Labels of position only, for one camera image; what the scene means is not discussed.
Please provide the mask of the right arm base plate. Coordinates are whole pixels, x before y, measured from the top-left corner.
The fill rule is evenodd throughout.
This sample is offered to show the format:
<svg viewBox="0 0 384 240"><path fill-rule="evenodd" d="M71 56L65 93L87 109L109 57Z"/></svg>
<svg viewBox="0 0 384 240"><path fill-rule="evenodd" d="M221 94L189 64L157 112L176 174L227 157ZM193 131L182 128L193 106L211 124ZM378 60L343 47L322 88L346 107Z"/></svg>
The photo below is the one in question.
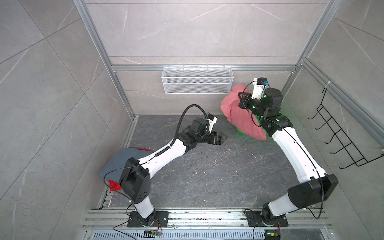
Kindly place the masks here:
<svg viewBox="0 0 384 240"><path fill-rule="evenodd" d="M244 215L248 221L249 227L288 227L288 221L285 215L275 217L268 211L253 211L246 209Z"/></svg>

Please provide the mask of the pink-red t-shirt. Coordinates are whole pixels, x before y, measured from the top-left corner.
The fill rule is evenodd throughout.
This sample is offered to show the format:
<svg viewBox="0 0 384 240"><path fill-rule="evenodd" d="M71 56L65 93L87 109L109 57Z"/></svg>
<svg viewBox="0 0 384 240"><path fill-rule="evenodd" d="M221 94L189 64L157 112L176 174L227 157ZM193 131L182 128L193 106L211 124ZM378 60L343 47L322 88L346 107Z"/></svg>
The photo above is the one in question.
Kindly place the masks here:
<svg viewBox="0 0 384 240"><path fill-rule="evenodd" d="M243 92L245 87L243 84L232 87L229 94L221 102L221 110L227 120L240 132L258 140L266 140L267 135L264 129L257 127L251 119L251 114L239 107L241 102L238 93Z"/></svg>

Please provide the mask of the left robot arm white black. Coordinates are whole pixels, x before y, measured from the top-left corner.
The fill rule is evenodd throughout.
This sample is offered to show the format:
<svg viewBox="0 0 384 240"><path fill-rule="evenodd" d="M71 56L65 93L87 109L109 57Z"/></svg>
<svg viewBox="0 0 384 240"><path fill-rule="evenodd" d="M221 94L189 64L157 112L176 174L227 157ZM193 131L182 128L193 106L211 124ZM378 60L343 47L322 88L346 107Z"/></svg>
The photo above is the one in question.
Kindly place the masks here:
<svg viewBox="0 0 384 240"><path fill-rule="evenodd" d="M177 133L171 142L161 149L139 160L135 158L127 160L118 184L143 220L152 222L155 217L156 210L149 194L151 179L161 168L194 149L198 144L220 146L228 139L224 133L213 131L216 121L216 117L207 120L196 118L190 126Z"/></svg>

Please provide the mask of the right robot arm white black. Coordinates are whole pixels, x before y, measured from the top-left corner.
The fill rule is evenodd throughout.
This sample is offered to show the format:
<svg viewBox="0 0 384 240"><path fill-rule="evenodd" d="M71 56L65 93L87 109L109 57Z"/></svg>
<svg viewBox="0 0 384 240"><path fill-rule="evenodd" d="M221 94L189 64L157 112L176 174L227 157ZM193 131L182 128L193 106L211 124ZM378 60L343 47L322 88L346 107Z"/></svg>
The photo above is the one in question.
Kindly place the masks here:
<svg viewBox="0 0 384 240"><path fill-rule="evenodd" d="M264 204L261 212L263 224L273 226L288 213L315 204L323 205L339 180L320 167L300 141L291 121L281 114L281 92L268 88L255 97L246 92L240 92L238 97L240 108L257 116L260 126L282 149L299 181L299 185L289 188L285 195Z"/></svg>

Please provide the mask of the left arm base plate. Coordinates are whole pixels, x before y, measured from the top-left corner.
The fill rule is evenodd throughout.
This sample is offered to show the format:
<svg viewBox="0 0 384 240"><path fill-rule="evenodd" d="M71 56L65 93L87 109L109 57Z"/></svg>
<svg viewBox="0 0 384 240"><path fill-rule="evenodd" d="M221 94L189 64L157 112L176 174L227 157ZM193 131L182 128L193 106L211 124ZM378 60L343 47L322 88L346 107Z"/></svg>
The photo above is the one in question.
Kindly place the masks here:
<svg viewBox="0 0 384 240"><path fill-rule="evenodd" d="M166 227L169 221L168 211L154 211L147 218L143 218L137 211L129 213L128 228Z"/></svg>

